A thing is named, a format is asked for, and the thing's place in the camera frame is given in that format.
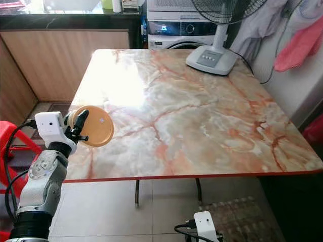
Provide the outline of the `wooden counter with black top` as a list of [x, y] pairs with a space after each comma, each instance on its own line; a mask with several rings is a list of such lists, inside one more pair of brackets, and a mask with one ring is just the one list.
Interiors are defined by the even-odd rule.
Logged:
[[143, 47], [140, 24], [139, 13], [2, 15], [0, 119], [72, 101], [95, 50]]

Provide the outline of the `red plastic stool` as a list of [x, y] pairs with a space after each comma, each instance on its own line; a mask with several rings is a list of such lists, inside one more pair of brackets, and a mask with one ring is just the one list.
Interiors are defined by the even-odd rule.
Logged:
[[[38, 157], [43, 148], [37, 145], [22, 131], [22, 125], [15, 125], [14, 123], [2, 120], [0, 122], [0, 173], [1, 183], [5, 185], [6, 189], [2, 190], [2, 194], [12, 195], [14, 200], [17, 200], [21, 195], [23, 187], [28, 182], [28, 175], [21, 175], [20, 172], [10, 168], [8, 161], [13, 157], [14, 151], [30, 150]], [[13, 147], [14, 139], [19, 139], [25, 143], [24, 147]]]

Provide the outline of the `grey standing fan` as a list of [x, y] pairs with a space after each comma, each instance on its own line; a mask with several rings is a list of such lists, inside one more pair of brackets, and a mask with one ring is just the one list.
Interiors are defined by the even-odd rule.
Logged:
[[238, 23], [258, 11], [267, 0], [191, 0], [203, 18], [215, 23], [217, 29], [212, 44], [199, 46], [185, 63], [197, 71], [226, 76], [239, 55], [224, 47], [228, 26]]

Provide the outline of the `grey hanging garment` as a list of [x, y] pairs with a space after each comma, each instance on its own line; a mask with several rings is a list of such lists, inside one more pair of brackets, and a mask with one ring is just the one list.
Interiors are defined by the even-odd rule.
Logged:
[[275, 33], [281, 14], [289, 0], [266, 0], [251, 16], [245, 18], [229, 47], [242, 53], [251, 46], [251, 42]]

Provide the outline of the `brown floor mat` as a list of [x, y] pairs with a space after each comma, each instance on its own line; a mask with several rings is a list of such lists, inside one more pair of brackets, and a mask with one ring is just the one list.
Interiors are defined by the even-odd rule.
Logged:
[[46, 103], [41, 102], [38, 103], [32, 111], [29, 113], [28, 117], [26, 119], [34, 119], [34, 116], [37, 113], [40, 113], [42, 111], [60, 111], [63, 116], [66, 115], [67, 111], [69, 110], [69, 107], [71, 106], [71, 103]]

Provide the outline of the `red hanging cloth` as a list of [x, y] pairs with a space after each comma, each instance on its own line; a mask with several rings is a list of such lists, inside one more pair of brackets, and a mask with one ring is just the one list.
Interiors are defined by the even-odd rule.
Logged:
[[323, 18], [298, 32], [277, 55], [273, 69], [278, 72], [299, 67], [305, 58], [318, 52], [323, 44]]

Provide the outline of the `white washing machine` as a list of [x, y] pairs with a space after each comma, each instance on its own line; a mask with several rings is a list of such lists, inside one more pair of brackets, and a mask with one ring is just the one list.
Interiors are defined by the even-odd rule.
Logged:
[[149, 49], [196, 49], [210, 45], [217, 25], [198, 12], [147, 12]]

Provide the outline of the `round orange plastic container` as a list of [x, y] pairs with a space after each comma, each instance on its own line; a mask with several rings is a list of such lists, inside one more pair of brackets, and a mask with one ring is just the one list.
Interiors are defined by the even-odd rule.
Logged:
[[89, 113], [80, 133], [83, 136], [88, 136], [88, 140], [79, 142], [90, 147], [106, 145], [113, 137], [115, 127], [110, 115], [103, 108], [93, 105], [81, 106], [67, 113], [64, 124], [68, 127], [75, 126], [76, 116], [80, 113], [80, 110], [89, 110]]

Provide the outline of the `grey patterned floor mat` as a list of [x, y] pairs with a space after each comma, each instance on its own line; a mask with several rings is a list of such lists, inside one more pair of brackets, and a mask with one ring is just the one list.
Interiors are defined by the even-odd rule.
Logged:
[[210, 212], [222, 242], [284, 242], [254, 197], [211, 203], [198, 211]]

